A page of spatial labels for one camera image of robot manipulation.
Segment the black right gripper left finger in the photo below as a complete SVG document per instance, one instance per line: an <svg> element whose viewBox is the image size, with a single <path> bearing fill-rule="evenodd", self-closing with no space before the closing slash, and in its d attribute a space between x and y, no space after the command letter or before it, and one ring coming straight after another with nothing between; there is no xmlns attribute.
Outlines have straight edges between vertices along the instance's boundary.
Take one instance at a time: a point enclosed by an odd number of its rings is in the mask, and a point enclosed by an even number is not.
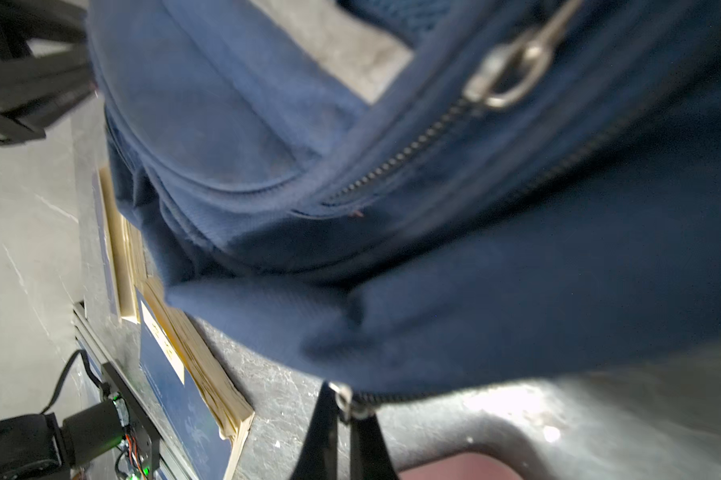
<svg viewBox="0 0 721 480"><path fill-rule="evenodd" d="M339 415L336 392L324 382L290 480L338 479Z"/></svg>

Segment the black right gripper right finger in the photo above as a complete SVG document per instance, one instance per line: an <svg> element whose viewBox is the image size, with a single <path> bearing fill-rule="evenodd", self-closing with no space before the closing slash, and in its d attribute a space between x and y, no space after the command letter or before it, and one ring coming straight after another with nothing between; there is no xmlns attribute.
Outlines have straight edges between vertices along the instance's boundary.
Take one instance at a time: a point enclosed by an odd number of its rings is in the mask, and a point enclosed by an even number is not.
<svg viewBox="0 0 721 480"><path fill-rule="evenodd" d="M350 479L399 480L376 415L350 422Z"/></svg>

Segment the blue book yellow label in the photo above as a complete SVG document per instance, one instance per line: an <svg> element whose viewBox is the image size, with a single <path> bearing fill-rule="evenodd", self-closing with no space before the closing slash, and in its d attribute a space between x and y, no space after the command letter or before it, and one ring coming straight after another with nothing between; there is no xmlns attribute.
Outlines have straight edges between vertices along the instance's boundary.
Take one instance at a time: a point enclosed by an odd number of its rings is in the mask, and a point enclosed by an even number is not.
<svg viewBox="0 0 721 480"><path fill-rule="evenodd" d="M136 288L140 368L200 479L234 477L254 408L186 313L164 303L150 278Z"/></svg>

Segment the navy blue student backpack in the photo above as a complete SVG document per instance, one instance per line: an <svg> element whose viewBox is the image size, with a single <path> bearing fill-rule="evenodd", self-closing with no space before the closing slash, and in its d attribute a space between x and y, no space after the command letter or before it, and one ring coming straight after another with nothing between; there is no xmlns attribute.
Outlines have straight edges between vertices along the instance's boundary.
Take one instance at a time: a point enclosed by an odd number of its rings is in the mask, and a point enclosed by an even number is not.
<svg viewBox="0 0 721 480"><path fill-rule="evenodd" d="M94 1L164 298L368 397L721 337L721 1Z"/></svg>

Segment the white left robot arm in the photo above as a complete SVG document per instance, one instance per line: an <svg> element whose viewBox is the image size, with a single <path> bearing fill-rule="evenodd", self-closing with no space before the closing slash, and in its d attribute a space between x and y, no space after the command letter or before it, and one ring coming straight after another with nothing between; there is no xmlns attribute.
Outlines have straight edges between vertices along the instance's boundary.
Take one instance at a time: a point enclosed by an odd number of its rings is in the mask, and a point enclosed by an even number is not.
<svg viewBox="0 0 721 480"><path fill-rule="evenodd" d="M44 139L94 90L84 8L0 1L0 147Z"/></svg>

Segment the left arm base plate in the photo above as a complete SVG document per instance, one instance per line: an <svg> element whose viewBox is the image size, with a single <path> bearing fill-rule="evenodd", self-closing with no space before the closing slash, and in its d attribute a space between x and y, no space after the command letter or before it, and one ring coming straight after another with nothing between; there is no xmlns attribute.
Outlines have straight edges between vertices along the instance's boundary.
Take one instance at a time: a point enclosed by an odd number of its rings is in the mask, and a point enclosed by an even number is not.
<svg viewBox="0 0 721 480"><path fill-rule="evenodd" d="M116 474L120 479L162 479L162 437L136 395L110 362L102 364L102 397L116 405L124 425L124 439L118 444L122 456L116 462Z"/></svg>

